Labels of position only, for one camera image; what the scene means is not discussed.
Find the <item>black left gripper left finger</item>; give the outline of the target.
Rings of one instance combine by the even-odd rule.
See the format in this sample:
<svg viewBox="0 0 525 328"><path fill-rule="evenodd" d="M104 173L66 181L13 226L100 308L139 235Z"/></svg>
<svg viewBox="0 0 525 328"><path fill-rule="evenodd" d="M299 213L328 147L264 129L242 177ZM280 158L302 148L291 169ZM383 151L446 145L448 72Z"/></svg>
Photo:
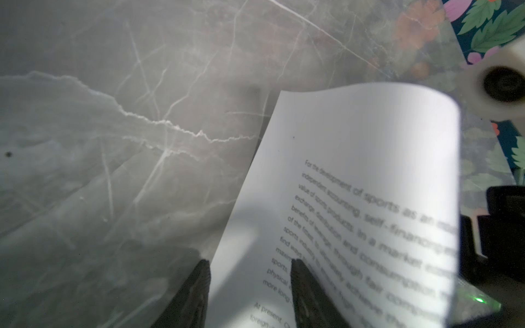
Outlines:
<svg viewBox="0 0 525 328"><path fill-rule="evenodd" d="M208 260L200 260L151 328L203 328L211 285Z"/></svg>

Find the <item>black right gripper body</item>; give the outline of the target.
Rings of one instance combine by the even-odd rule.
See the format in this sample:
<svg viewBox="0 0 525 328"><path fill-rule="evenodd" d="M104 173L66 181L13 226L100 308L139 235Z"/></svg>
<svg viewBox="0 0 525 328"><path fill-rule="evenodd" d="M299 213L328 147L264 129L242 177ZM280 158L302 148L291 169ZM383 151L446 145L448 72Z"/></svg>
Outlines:
<svg viewBox="0 0 525 328"><path fill-rule="evenodd" d="M486 191L488 214L477 217L483 260L475 251L470 217L460 216L459 275L470 283L492 269L524 282L524 187L499 186Z"/></svg>

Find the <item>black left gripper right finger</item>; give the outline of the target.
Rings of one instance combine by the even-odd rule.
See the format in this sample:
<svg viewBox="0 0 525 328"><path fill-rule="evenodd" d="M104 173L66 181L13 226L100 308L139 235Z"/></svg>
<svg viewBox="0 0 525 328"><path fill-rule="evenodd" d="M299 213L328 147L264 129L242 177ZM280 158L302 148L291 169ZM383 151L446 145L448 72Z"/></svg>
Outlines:
<svg viewBox="0 0 525 328"><path fill-rule="evenodd" d="M299 328L350 328L306 264L291 261L295 322Z"/></svg>

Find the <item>white printed paper sheet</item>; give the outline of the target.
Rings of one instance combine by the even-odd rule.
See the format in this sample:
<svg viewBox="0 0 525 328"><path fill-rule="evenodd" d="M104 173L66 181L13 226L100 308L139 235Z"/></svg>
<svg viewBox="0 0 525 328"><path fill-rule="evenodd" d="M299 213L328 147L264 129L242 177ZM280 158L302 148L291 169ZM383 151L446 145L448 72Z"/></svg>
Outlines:
<svg viewBox="0 0 525 328"><path fill-rule="evenodd" d="M208 327L297 327L303 264L351 327L445 327L460 110L406 83L281 92L211 263Z"/></svg>

